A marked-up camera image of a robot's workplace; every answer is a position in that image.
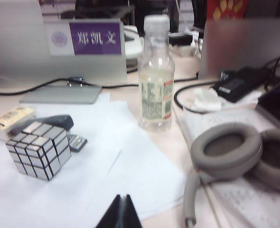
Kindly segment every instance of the silver laptop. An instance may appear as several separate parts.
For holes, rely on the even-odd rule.
[[[209,20],[205,25],[199,79],[222,70],[262,67],[280,56],[280,19]]]

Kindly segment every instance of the power cord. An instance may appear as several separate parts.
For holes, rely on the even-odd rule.
[[[271,68],[268,68],[268,65],[270,65],[271,63],[275,62],[274,66],[272,66]],[[269,62],[267,62],[263,67],[265,69],[268,69],[270,72],[269,78],[266,80],[265,84],[264,84],[264,89],[266,91],[268,91],[268,87],[269,86],[274,86],[276,85],[278,82],[280,82],[280,76],[276,75],[276,70],[278,67],[280,67],[280,56],[278,58],[274,58],[272,60],[270,60]]]
[[[196,77],[192,77],[192,78],[182,78],[182,79],[175,79],[174,82],[186,82],[186,81],[193,81],[193,80],[197,80],[198,79],[198,72],[196,73]],[[40,84],[38,86],[35,86],[33,88],[30,89],[26,89],[26,90],[22,90],[22,91],[18,91],[18,92],[10,92],[10,93],[3,93],[0,92],[1,96],[13,96],[13,95],[20,95],[20,94],[24,94],[27,92],[31,92],[34,91],[38,88],[41,88],[43,86],[49,85],[51,83],[54,82],[59,82],[59,81],[66,81],[68,85],[71,86],[71,84],[80,84],[80,85],[85,85],[85,86],[99,86],[101,88],[105,88],[105,89],[114,89],[114,88],[120,88],[120,87],[131,87],[131,86],[136,86],[138,87],[139,84],[119,84],[119,85],[97,85],[97,84],[92,84],[92,83],[88,83],[83,81],[83,79],[81,77],[69,77],[69,78],[57,78],[54,80],[50,80],[48,82],[45,82],[43,84]]]
[[[215,84],[215,83],[217,83],[217,82],[219,82],[219,80],[217,80],[217,81],[210,81],[210,82],[203,82],[203,83],[193,84],[193,85],[189,85],[189,86],[187,85],[187,86],[185,86],[185,87],[182,87],[182,88],[178,89],[178,90],[175,92],[175,94],[174,94],[174,102],[175,102],[175,104],[178,105],[178,107],[181,108],[181,109],[186,109],[186,110],[188,110],[188,111],[190,111],[190,112],[193,112],[193,113],[205,114],[206,112],[199,112],[199,111],[191,110],[190,108],[187,108],[187,107],[183,106],[183,105],[178,101],[178,98],[177,98],[177,97],[178,97],[178,95],[179,95],[182,91],[184,91],[184,90],[186,90],[186,89],[190,89],[190,88],[197,87],[197,86],[211,85],[211,84]]]

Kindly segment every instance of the red sign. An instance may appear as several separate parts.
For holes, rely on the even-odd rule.
[[[249,0],[207,0],[206,19],[243,18]]]

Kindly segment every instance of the plastic bottle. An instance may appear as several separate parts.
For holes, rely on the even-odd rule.
[[[140,125],[163,131],[171,127],[175,71],[168,52],[168,16],[146,16],[144,31],[144,54],[139,64]]]

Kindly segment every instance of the handwritten note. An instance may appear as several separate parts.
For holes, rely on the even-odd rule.
[[[247,177],[216,182],[212,189],[220,196],[226,210],[236,210],[252,227],[280,228],[280,192],[258,179]]]

